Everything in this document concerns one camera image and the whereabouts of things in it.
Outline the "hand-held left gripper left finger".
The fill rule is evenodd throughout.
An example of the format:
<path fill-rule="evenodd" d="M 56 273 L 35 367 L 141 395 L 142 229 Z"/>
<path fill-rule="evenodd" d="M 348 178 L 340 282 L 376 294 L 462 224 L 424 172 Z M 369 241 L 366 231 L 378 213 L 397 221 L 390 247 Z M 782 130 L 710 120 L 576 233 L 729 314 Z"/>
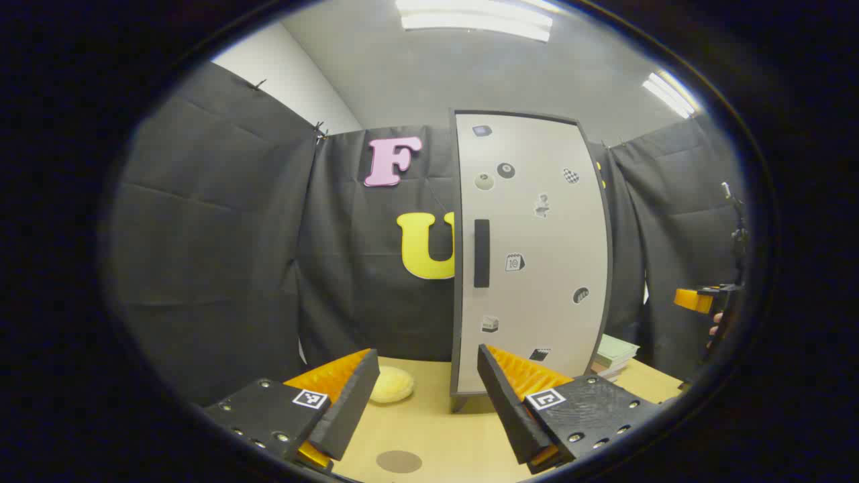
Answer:
<path fill-rule="evenodd" d="M 285 382 L 251 381 L 203 412 L 257 450 L 328 472 L 344 457 L 380 373 L 368 348 Z"/>

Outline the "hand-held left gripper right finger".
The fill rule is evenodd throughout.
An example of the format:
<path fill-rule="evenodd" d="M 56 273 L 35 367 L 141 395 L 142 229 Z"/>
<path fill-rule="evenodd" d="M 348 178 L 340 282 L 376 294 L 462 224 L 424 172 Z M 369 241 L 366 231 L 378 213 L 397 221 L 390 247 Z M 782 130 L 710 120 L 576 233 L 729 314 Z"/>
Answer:
<path fill-rule="evenodd" d="M 662 409 L 598 375 L 567 377 L 485 343 L 476 370 L 513 455 L 532 474 L 601 453 Z"/>

